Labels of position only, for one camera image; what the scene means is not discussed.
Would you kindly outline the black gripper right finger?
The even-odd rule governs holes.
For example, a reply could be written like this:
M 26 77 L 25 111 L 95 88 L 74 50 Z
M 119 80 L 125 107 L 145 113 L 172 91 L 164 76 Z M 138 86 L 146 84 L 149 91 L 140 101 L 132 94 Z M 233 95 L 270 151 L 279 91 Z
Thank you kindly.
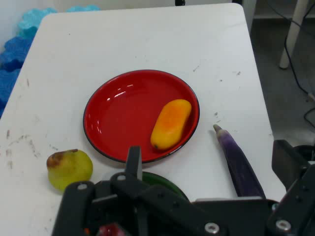
M 275 140 L 272 170 L 286 194 L 267 220 L 270 236 L 315 234 L 315 166 L 285 140 Z

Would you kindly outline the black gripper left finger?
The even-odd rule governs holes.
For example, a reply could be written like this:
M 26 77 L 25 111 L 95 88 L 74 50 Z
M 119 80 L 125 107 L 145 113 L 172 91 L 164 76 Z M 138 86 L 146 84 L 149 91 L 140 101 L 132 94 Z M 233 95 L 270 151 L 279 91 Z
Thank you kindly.
M 223 224 L 161 185 L 142 181 L 141 149 L 107 181 L 70 184 L 52 231 L 55 236 L 221 236 Z

